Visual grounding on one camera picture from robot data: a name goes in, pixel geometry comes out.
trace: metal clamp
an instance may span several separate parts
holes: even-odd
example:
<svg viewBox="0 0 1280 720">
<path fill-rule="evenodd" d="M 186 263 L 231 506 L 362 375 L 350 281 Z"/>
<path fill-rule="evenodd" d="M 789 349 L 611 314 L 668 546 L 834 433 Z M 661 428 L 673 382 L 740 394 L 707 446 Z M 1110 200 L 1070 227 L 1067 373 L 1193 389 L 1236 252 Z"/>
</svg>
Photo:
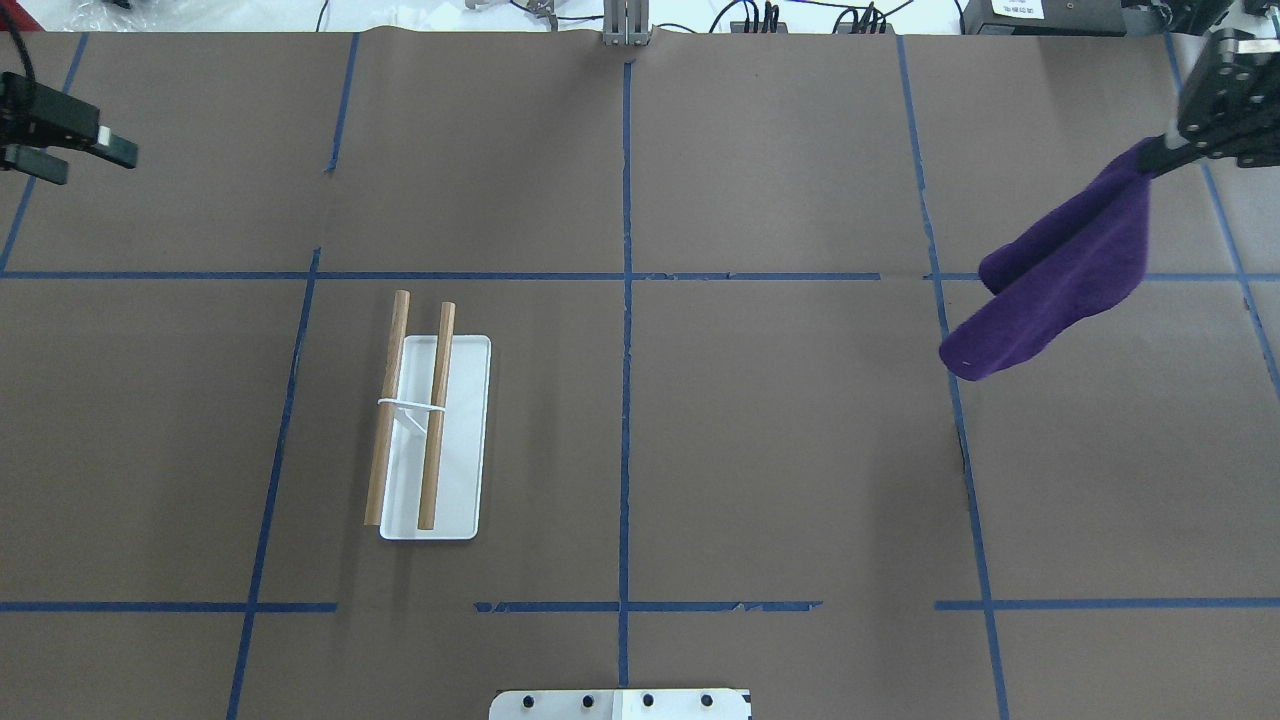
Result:
<svg viewBox="0 0 1280 720">
<path fill-rule="evenodd" d="M 649 45 L 649 0 L 604 0 L 605 45 Z"/>
</svg>

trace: cable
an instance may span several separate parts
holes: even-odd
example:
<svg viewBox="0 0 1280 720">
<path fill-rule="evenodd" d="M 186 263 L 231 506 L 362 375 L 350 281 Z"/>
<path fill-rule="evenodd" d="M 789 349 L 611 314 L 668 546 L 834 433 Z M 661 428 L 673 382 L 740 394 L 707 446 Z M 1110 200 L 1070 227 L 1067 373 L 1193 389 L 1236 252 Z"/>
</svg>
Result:
<svg viewBox="0 0 1280 720">
<path fill-rule="evenodd" d="M 529 13 L 530 15 L 536 15 L 538 14 L 538 13 L 530 10 L 527 6 L 521 5 L 520 3 L 516 3 L 516 0 L 507 0 L 507 4 L 509 4 L 509 5 L 515 6 L 515 8 L 520 8 L 521 10 Z M 581 17 L 576 17 L 576 18 L 570 18 L 570 17 L 566 17 L 566 15 L 556 15 L 556 19 L 557 20 L 564 20 L 567 23 L 576 23 L 576 22 L 584 22 L 584 20 L 603 20 L 604 15 L 581 15 Z"/>
<path fill-rule="evenodd" d="M 329 9 L 329 0 L 324 0 L 324 5 L 320 5 L 320 15 L 316 17 L 316 32 L 320 32 L 320 23 L 324 22 L 324 13 Z"/>
<path fill-rule="evenodd" d="M 854 24 L 855 26 L 858 24 L 858 8 L 845 6 L 845 12 L 836 15 L 836 24 L 831 27 L 831 35 L 836 35 L 837 32 L 840 32 L 840 22 L 844 20 L 845 15 L 847 15 L 849 13 L 854 14 Z"/>
<path fill-rule="evenodd" d="M 897 8 L 893 8 L 892 10 L 890 10 L 890 12 L 884 13 L 884 15 L 883 15 L 883 17 L 886 17 L 886 18 L 887 18 L 887 17 L 892 15 L 893 13 L 896 13 L 896 12 L 901 10 L 902 8 L 906 8 L 906 6 L 908 6 L 908 5 L 910 5 L 911 3 L 915 3 L 915 0 L 906 0 L 906 3 L 902 3 L 902 4 L 901 4 L 901 5 L 899 5 Z"/>
<path fill-rule="evenodd" d="M 9 37 L 13 38 L 13 44 L 18 47 L 22 72 L 27 76 L 26 101 L 22 104 L 22 108 L 14 108 L 14 114 L 9 118 L 9 129 L 13 131 L 26 124 L 27 118 L 31 115 L 31 109 L 36 105 L 36 67 L 31 63 L 31 53 L 27 53 L 27 42 L 22 38 L 22 33 L 18 32 L 18 27 L 13 22 L 13 15 L 9 14 L 9 9 L 4 6 L 4 3 L 0 3 L 0 19 L 4 19 L 4 27 L 9 29 Z"/>
<path fill-rule="evenodd" d="M 751 20 L 753 12 L 755 14 L 755 22 L 756 23 L 760 22 L 760 6 L 755 4 L 755 0 L 730 0 L 728 5 L 724 5 L 723 8 L 721 8 L 719 14 L 717 14 L 716 19 L 712 20 L 712 28 L 709 31 L 707 31 L 707 32 L 708 33 L 716 32 L 716 26 L 718 26 L 719 22 L 721 22 L 721 19 L 724 18 L 724 14 L 728 13 L 730 8 L 732 8 L 733 5 L 737 5 L 739 3 L 741 3 L 744 6 L 746 6 L 746 10 L 748 10 L 746 24 L 748 26 L 750 26 L 751 22 L 753 22 Z"/>
</svg>

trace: black box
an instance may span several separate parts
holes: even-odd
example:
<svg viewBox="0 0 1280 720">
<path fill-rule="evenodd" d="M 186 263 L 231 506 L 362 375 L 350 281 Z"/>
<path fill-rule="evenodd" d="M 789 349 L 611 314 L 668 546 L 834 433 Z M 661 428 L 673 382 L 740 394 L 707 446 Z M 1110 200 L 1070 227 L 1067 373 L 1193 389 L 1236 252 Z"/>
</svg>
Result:
<svg viewBox="0 0 1280 720">
<path fill-rule="evenodd" d="M 1126 32 L 1120 0 L 969 0 L 964 27 L 968 35 L 1120 37 Z"/>
</svg>

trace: white plate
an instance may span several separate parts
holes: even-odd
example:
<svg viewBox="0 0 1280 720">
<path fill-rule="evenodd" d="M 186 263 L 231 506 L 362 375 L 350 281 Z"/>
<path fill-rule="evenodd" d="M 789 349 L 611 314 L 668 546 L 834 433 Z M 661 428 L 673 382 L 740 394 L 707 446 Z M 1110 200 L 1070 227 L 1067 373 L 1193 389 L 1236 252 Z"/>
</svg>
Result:
<svg viewBox="0 0 1280 720">
<path fill-rule="evenodd" d="M 384 538 L 460 541 L 476 537 L 480 529 L 480 478 L 484 474 L 492 352 L 493 343 L 485 336 L 453 337 L 449 389 L 444 402 L 440 484 L 435 500 L 435 528 L 431 530 L 417 529 L 426 437 L 401 418 L 396 419 L 379 529 Z M 406 337 L 397 400 L 430 402 L 434 372 L 435 336 Z M 425 410 L 408 410 L 408 414 L 426 427 Z"/>
</svg>

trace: metal bracket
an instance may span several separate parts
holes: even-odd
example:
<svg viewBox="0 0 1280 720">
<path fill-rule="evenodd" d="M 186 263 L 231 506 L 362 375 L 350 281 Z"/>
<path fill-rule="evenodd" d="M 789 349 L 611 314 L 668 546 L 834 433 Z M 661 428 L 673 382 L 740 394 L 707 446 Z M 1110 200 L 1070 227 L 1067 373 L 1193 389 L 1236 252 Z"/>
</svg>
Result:
<svg viewBox="0 0 1280 720">
<path fill-rule="evenodd" d="M 547 20 L 552 32 L 559 29 L 559 19 L 556 17 L 556 0 L 529 0 L 526 8 L 535 18 Z"/>
<path fill-rule="evenodd" d="M 1224 28 L 1201 51 L 1178 102 L 1176 126 L 1139 151 L 1164 174 L 1199 158 L 1242 168 L 1280 165 L 1280 40 Z"/>
<path fill-rule="evenodd" d="M 649 0 L 604 0 L 605 45 L 649 45 Z"/>
</svg>

